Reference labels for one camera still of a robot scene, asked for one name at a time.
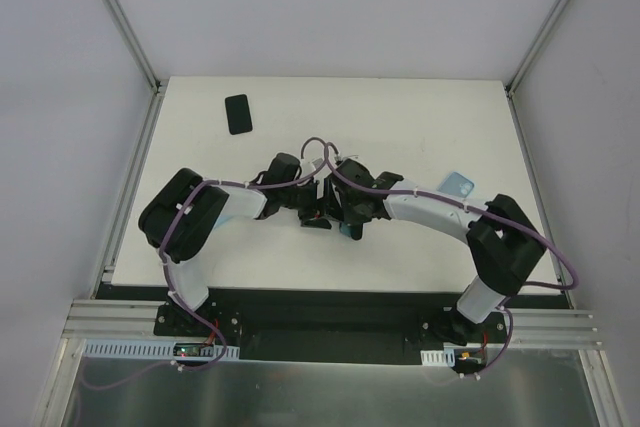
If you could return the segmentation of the black cased phone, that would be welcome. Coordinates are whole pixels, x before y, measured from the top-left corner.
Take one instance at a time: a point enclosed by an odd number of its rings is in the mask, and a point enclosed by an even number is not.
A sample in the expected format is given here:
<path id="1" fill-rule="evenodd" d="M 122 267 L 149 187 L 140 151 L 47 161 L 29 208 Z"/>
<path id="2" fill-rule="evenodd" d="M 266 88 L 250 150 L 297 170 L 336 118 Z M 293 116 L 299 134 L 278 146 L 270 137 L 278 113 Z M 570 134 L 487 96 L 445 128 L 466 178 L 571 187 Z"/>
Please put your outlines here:
<path id="1" fill-rule="evenodd" d="M 341 222 L 339 224 L 339 231 L 342 235 L 349 237 L 354 241 L 359 241 L 363 236 L 363 225 Z"/>

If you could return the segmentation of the black smartphone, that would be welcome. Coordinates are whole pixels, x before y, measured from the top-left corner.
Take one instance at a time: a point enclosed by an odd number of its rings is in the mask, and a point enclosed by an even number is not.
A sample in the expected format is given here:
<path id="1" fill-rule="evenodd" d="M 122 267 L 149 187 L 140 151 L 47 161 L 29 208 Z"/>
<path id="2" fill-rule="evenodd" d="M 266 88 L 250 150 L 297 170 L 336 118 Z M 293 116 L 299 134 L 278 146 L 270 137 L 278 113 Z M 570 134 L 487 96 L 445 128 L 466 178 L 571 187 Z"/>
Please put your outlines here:
<path id="1" fill-rule="evenodd" d="M 224 104 L 231 135 L 245 134 L 253 130 L 249 99 L 246 94 L 226 97 Z"/>

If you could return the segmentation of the light blue phone case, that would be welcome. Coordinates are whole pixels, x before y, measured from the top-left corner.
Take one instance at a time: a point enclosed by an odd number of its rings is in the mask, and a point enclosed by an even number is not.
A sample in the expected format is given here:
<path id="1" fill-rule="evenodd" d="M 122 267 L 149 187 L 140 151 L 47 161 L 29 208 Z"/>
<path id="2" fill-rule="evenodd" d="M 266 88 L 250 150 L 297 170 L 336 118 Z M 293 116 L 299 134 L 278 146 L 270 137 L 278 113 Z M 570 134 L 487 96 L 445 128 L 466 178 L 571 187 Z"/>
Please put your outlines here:
<path id="1" fill-rule="evenodd" d="M 437 191 L 449 195 L 465 199 L 473 192 L 475 184 L 472 180 L 459 172 L 450 172 L 440 183 Z"/>

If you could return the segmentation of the light blue cased phone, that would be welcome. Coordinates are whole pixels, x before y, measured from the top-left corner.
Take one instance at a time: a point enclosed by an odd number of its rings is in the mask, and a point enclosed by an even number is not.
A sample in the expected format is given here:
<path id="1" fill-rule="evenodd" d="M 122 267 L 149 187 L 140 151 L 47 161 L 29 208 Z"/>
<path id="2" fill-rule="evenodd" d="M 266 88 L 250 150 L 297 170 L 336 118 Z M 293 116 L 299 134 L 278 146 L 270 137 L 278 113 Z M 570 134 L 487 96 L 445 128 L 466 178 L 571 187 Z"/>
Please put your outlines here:
<path id="1" fill-rule="evenodd" d="M 218 227 L 224 225 L 229 220 L 230 220 L 229 216 L 220 216 L 216 221 L 215 227 L 218 228 Z"/>

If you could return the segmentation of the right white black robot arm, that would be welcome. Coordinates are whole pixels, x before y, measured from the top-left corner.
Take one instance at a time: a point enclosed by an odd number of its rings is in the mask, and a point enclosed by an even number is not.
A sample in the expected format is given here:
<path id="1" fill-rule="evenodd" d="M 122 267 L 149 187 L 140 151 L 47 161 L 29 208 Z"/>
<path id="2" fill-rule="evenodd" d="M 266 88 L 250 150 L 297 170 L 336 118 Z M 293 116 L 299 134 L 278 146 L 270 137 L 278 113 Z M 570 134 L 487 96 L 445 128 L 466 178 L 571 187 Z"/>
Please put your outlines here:
<path id="1" fill-rule="evenodd" d="M 489 315 L 519 293 L 547 251 L 529 218 L 507 195 L 466 203 L 424 190 L 399 174 L 374 178 L 351 159 L 331 170 L 323 188 L 341 209 L 341 228 L 355 240 L 366 223 L 384 219 L 438 231 L 469 248 L 474 279 L 450 310 L 428 320 L 432 335 L 443 342 L 464 346 L 481 335 Z"/>

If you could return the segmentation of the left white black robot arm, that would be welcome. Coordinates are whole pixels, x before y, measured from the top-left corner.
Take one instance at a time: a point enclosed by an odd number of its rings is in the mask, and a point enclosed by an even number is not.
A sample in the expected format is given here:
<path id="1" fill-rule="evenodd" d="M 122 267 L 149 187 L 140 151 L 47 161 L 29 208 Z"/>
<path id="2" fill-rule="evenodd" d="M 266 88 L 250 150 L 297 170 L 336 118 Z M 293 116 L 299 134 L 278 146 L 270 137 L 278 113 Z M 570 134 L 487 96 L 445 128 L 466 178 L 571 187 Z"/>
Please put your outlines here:
<path id="1" fill-rule="evenodd" d="M 160 258 L 169 297 L 181 307 L 180 328 L 199 336 L 210 327 L 203 269 L 188 264 L 214 228 L 236 217 L 263 220 L 282 207 L 306 210 L 317 198 L 317 185 L 312 173 L 276 184 L 206 180 L 189 168 L 174 174 L 143 209 L 138 228 Z"/>

